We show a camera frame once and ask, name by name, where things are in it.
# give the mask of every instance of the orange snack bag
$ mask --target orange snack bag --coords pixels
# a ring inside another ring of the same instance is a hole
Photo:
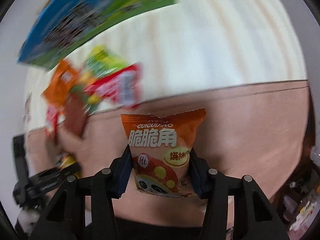
[[[48,88],[42,93],[57,111],[63,111],[70,89],[76,84],[78,72],[66,60],[60,61]]]
[[[204,108],[165,117],[121,115],[139,191],[196,196],[188,176],[189,153],[204,117]]]

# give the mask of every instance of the screw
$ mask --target screw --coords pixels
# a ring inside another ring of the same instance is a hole
[[[250,181],[252,181],[252,177],[249,176],[249,175],[245,175],[244,176],[244,180],[247,181],[247,182],[250,182]]]
[[[111,170],[109,168],[105,168],[101,172],[102,172],[102,174],[107,175],[107,174],[111,173]]]
[[[216,174],[218,174],[218,171],[216,169],[209,169],[209,173],[211,175],[216,175]]]
[[[75,179],[76,179],[76,176],[74,176],[74,175],[71,175],[71,176],[67,177],[67,181],[68,182],[73,182]]]

